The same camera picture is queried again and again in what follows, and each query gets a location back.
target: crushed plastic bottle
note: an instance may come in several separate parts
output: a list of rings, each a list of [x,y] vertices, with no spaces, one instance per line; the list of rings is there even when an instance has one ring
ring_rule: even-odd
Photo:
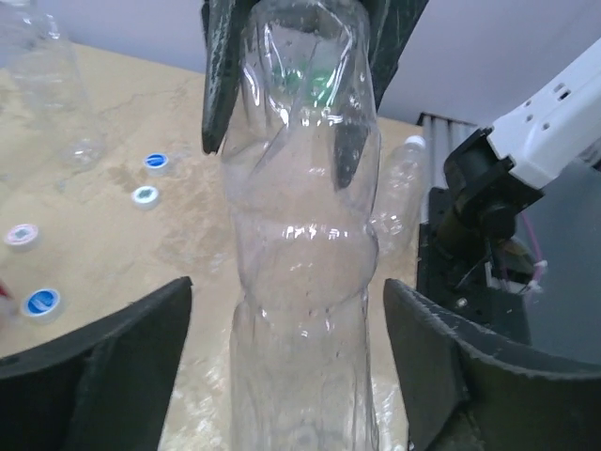
[[[404,252],[417,227],[425,190],[425,141],[410,136],[382,165],[372,225],[380,258]]]
[[[30,0],[0,0],[0,48],[23,102],[69,166],[91,169],[105,151],[75,54],[53,16]]]
[[[380,135],[354,0],[263,0],[222,154],[244,296],[233,451],[376,451],[367,286]]]

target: blue bottle cap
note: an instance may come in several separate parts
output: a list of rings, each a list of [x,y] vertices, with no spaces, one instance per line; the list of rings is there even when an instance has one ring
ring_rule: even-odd
[[[43,288],[30,294],[23,302],[21,313],[37,323],[54,321],[63,311],[63,303],[58,291]]]
[[[151,176],[162,176],[169,165],[169,157],[164,153],[151,153],[144,158],[144,167]]]

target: bottle cap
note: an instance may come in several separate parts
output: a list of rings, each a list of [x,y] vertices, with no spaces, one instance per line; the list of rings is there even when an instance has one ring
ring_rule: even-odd
[[[131,193],[131,200],[138,209],[152,210],[159,204],[159,190],[154,186],[141,186]]]
[[[151,153],[144,158],[144,168],[150,176],[163,176],[169,168],[169,157],[164,153]]]
[[[414,134],[405,140],[405,145],[412,144],[414,146],[419,146],[420,148],[425,148],[425,139],[419,134]]]
[[[15,252],[26,252],[38,244],[39,230],[33,224],[14,226],[4,237],[4,243]]]
[[[63,313],[65,305],[58,291],[43,288],[30,294],[21,306],[21,313],[37,324],[48,324]]]

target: table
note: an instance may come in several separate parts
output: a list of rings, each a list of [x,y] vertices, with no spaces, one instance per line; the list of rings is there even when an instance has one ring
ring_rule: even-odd
[[[39,226],[40,246],[25,254],[0,248],[0,274],[21,300],[58,289],[65,313],[46,326],[23,320],[0,326],[0,356],[26,350],[123,308],[189,275],[193,317],[165,423],[161,450],[226,450],[229,423],[228,338],[239,282],[219,158],[200,146],[204,75],[76,46],[109,153],[93,171],[73,175],[53,158],[0,71],[0,231]],[[379,122],[383,153],[418,127]],[[176,161],[152,183],[154,210],[137,210],[131,192],[148,181],[151,152]],[[370,286],[372,373],[382,451],[403,449],[406,420],[384,322],[385,277],[414,283],[415,256],[378,268]]]

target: wall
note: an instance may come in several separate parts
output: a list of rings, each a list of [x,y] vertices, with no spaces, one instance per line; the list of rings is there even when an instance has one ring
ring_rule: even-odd
[[[75,42],[204,71],[202,0],[38,0]]]
[[[204,70],[201,0],[39,0],[77,42]],[[486,123],[601,38],[601,0],[430,0],[380,113]]]

